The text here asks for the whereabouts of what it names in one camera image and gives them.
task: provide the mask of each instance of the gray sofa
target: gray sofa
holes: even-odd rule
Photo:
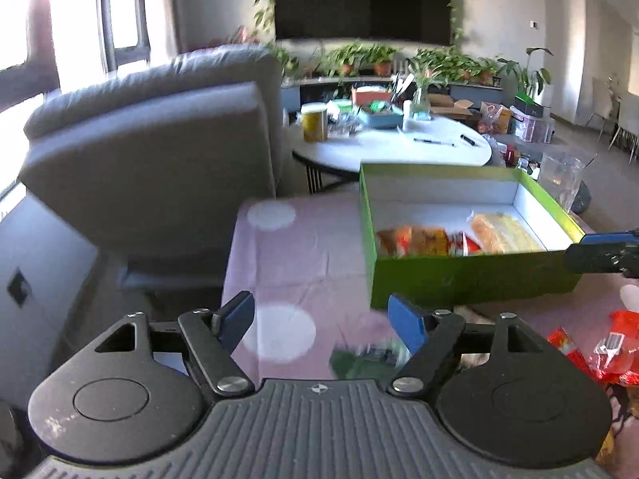
[[[25,125],[19,178],[169,287],[219,281],[240,204],[274,197],[281,178],[280,74],[265,49],[224,46],[60,95]]]

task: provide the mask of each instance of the white polka dot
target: white polka dot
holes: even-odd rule
[[[295,221],[295,209],[282,202],[260,202],[253,205],[246,215],[248,222],[260,230],[277,230]]]
[[[288,363],[308,353],[315,342],[315,323],[305,311],[287,303],[257,306],[255,320],[242,339],[261,360]]]
[[[625,309],[639,313],[639,287],[635,285],[625,285],[619,292]]]

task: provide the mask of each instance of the marker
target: marker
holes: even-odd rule
[[[477,145],[477,143],[476,143],[474,140],[469,139],[466,135],[462,135],[462,136],[461,136],[461,140],[465,140],[465,141],[466,141],[466,142],[468,142],[470,145]]]
[[[424,144],[435,144],[435,145],[448,145],[451,147],[455,147],[454,144],[449,144],[447,142],[439,142],[438,140],[428,140],[428,139],[413,139],[414,142],[422,142]]]

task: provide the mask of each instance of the wall-mounted tv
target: wall-mounted tv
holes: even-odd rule
[[[278,40],[450,43],[450,0],[276,0]]]

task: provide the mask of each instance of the metal screw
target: metal screw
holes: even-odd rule
[[[397,378],[392,383],[393,390],[398,393],[418,393],[424,388],[424,382],[419,378],[413,378],[411,376],[404,376],[403,378]]]
[[[238,394],[248,389],[248,380],[241,376],[225,376],[217,383],[217,388],[229,394]]]

